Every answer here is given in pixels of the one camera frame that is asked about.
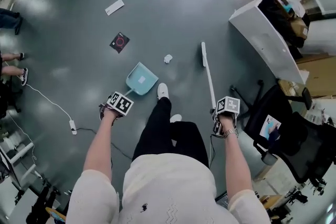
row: black card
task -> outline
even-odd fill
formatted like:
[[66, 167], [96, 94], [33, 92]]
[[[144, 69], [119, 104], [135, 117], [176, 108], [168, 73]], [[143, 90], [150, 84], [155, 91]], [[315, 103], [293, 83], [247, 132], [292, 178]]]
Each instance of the black card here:
[[130, 41], [130, 39], [127, 36], [125, 36], [124, 34], [122, 34], [121, 32], [119, 32], [115, 36], [115, 38], [113, 39], [110, 46], [113, 49], [115, 49], [118, 53], [120, 53], [122, 51], [122, 49], [126, 46], [128, 41]]

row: black cable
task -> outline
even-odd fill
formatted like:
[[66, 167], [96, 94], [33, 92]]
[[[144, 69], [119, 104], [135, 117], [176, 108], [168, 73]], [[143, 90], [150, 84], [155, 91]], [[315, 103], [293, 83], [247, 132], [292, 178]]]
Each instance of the black cable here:
[[213, 160], [214, 160], [214, 158], [215, 158], [215, 156], [216, 156], [216, 152], [215, 152], [214, 144], [212, 143], [212, 137], [213, 137], [213, 136], [214, 136], [214, 135], [210, 135], [211, 147], [212, 147], [212, 150], [213, 150], [214, 154], [213, 154], [213, 156], [212, 156], [212, 158], [211, 158], [211, 160], [210, 160], [209, 169], [211, 168], [212, 162], [213, 162]]
[[[74, 129], [71, 129], [72, 131], [78, 131], [78, 130], [85, 130], [85, 131], [91, 131], [92, 133], [94, 134], [97, 134], [93, 129], [90, 129], [90, 128], [78, 128], [76, 130]], [[120, 148], [118, 148], [113, 142], [111, 142], [111, 145], [116, 149], [118, 150], [122, 155], [124, 155], [127, 159], [130, 159], [132, 160], [132, 158], [130, 156], [128, 156], [127, 154], [125, 154]]]

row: gray floor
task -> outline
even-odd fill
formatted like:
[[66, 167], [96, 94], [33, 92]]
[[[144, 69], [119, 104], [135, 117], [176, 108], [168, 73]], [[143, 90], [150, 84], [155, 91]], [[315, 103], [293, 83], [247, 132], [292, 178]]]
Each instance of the gray floor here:
[[[213, 122], [206, 71], [199, 54], [205, 41], [217, 98], [237, 85], [252, 99], [256, 81], [265, 90], [275, 79], [253, 47], [229, 24], [235, 9], [251, 0], [123, 0], [125, 6], [107, 16], [104, 9], [117, 0], [16, 0], [14, 11], [25, 20], [19, 36], [0, 34], [2, 51], [24, 51], [20, 66], [29, 68], [28, 83], [64, 108], [78, 127], [97, 129], [98, 105], [109, 93], [128, 90], [125, 79], [140, 61], [165, 82], [173, 103], [172, 114], [198, 125], [209, 150]], [[130, 38], [122, 53], [109, 47], [118, 32]], [[171, 54], [169, 65], [163, 62]], [[156, 87], [145, 96], [131, 94], [134, 106], [113, 128], [112, 140], [132, 156], [146, 120], [156, 103]], [[19, 102], [17, 118], [31, 135], [38, 171], [62, 191], [79, 177], [93, 134], [73, 136], [68, 117], [30, 88]], [[252, 174], [263, 166], [250, 138], [240, 136]], [[217, 191], [225, 190], [223, 140], [214, 139], [212, 166]], [[122, 192], [130, 161], [112, 148], [113, 180]]]

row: wristwatch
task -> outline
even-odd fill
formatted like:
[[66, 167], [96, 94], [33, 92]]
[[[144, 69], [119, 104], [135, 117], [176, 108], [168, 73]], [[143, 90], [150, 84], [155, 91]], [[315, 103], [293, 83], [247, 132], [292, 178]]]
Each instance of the wristwatch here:
[[229, 134], [236, 134], [236, 137], [238, 138], [238, 131], [237, 131], [237, 129], [229, 129], [229, 130], [223, 132], [224, 139], [227, 138]]

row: white broom handle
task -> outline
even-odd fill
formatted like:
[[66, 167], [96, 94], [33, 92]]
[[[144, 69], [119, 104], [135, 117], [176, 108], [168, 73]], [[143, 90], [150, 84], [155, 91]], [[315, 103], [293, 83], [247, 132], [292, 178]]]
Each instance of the white broom handle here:
[[208, 60], [206, 59], [206, 56], [203, 57], [205, 61], [205, 68], [206, 68], [206, 74], [208, 75], [208, 81], [209, 81], [209, 88], [210, 88], [210, 95], [211, 95], [211, 103], [212, 103], [212, 108], [216, 108], [216, 99], [215, 99], [215, 92], [214, 92], [214, 86], [212, 85], [212, 79], [211, 79], [211, 74], [210, 74], [210, 68], [208, 65]]

